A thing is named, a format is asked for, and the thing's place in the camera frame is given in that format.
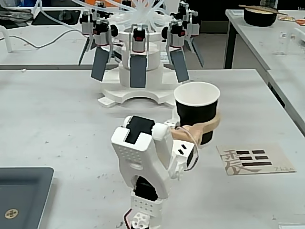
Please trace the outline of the tan gripper black servo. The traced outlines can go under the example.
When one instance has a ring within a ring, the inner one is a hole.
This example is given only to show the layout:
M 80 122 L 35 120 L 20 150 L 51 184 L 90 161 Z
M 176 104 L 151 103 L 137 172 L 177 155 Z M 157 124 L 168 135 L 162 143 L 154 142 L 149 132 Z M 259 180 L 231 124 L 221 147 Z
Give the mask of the tan gripper black servo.
M 174 140 L 182 140 L 187 142 L 193 142 L 188 133 L 191 134 L 197 144 L 202 141 L 203 133 L 208 133 L 216 129 L 221 121 L 220 111 L 216 111 L 215 117 L 204 123 L 180 126 L 180 117 L 176 109 L 172 110 L 172 117 L 164 122 L 168 127 Z

